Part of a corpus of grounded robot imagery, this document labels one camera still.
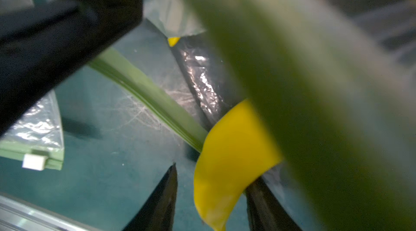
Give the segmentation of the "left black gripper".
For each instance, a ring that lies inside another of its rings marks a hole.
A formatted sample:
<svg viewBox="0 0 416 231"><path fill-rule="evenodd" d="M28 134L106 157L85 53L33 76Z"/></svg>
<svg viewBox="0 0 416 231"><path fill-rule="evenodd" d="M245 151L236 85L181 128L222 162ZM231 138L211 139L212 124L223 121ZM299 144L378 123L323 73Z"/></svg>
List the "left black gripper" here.
<svg viewBox="0 0 416 231"><path fill-rule="evenodd" d="M143 19L143 0L58 0L1 16L1 133Z"/></svg>

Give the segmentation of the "green printed zip bag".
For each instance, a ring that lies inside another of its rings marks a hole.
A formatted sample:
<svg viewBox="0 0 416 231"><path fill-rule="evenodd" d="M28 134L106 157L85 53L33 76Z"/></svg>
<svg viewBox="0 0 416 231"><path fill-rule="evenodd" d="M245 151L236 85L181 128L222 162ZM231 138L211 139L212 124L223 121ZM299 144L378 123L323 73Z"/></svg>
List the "green printed zip bag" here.
<svg viewBox="0 0 416 231"><path fill-rule="evenodd" d="M416 228L416 95L323 0L185 0L330 231ZM209 132L109 48L91 67L200 153Z"/></svg>

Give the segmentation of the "yellow banana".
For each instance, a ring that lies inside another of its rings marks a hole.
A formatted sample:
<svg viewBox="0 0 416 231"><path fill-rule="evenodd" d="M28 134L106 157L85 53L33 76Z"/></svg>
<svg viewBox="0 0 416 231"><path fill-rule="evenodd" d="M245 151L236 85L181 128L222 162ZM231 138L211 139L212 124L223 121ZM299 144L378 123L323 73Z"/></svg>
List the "yellow banana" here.
<svg viewBox="0 0 416 231"><path fill-rule="evenodd" d="M225 231L245 189L282 161L251 102L237 104L209 131L196 163L193 200L200 218Z"/></svg>

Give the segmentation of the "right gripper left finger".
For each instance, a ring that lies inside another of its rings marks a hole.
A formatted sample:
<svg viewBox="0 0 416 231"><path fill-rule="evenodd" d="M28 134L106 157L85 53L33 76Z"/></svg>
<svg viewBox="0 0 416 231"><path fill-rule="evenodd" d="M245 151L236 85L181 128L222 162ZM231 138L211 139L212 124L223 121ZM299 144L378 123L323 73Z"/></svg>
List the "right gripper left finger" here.
<svg viewBox="0 0 416 231"><path fill-rule="evenodd" d="M123 228L125 231L171 231L174 224L178 176L172 164L149 198Z"/></svg>

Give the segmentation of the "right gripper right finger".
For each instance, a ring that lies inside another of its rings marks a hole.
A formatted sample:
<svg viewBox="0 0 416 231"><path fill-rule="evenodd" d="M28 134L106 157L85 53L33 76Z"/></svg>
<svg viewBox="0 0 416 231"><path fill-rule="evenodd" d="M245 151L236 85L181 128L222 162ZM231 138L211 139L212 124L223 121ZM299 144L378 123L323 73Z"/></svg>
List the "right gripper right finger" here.
<svg viewBox="0 0 416 231"><path fill-rule="evenodd" d="M299 231L261 177L245 190L247 215L251 231Z"/></svg>

